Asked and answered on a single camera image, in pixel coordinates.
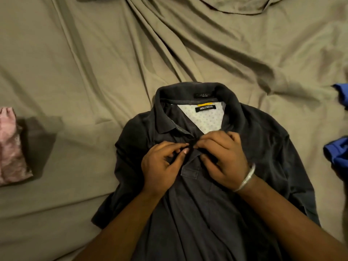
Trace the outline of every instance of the person's left hand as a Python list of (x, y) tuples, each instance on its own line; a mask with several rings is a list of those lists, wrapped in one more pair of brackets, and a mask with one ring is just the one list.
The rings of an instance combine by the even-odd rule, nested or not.
[[(143, 191), (162, 197), (164, 193), (173, 185), (176, 176), (184, 162), (185, 155), (189, 151), (185, 148), (186, 143), (172, 143), (163, 141), (154, 145), (141, 161), (141, 169), (144, 174)], [(165, 159), (172, 157), (173, 152), (179, 153), (175, 161), (170, 165)]]

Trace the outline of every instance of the bed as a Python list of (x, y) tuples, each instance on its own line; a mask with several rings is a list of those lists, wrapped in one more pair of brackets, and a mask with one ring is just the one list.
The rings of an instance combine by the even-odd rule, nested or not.
[(322, 227), (348, 241), (323, 146), (348, 133), (348, 0), (0, 0), (0, 105), (34, 176), (0, 187), (3, 261), (68, 261), (118, 184), (114, 143), (156, 90), (220, 82), (289, 132)]

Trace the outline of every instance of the blue garment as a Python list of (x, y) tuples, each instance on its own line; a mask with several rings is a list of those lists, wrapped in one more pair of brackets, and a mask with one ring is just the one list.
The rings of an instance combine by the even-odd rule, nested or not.
[(348, 180), (348, 136), (324, 146), (325, 157), (343, 180)]
[(339, 101), (342, 105), (348, 107), (348, 83), (336, 83), (333, 87), (339, 93)]

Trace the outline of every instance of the silver bangle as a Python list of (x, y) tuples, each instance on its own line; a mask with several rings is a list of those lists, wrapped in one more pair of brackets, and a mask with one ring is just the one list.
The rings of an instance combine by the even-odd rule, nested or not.
[(243, 180), (243, 182), (241, 183), (239, 188), (237, 188), (236, 190), (233, 190), (233, 192), (237, 192), (238, 190), (241, 190), (248, 183), (248, 181), (254, 175), (255, 168), (256, 168), (256, 165), (255, 165), (255, 163), (253, 163), (253, 165), (251, 166), (251, 169), (250, 169), (248, 175), (245, 177), (245, 179)]

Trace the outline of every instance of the dark gray polo shirt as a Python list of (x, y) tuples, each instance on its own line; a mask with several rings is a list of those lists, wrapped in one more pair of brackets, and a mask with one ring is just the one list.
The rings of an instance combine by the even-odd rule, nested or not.
[[(141, 160), (153, 145), (166, 140), (192, 146), (203, 135), (177, 105), (206, 102), (225, 103), (221, 130), (241, 135), (248, 161), (256, 164), (255, 174), (319, 224), (313, 187), (285, 129), (270, 115), (241, 104), (223, 84), (198, 82), (159, 88), (152, 110), (125, 125), (116, 143), (120, 185), (92, 222), (105, 228), (140, 192)], [(201, 152), (206, 150), (187, 154), (173, 186), (148, 220), (132, 260), (290, 260), (250, 206), (211, 179), (199, 159)]]

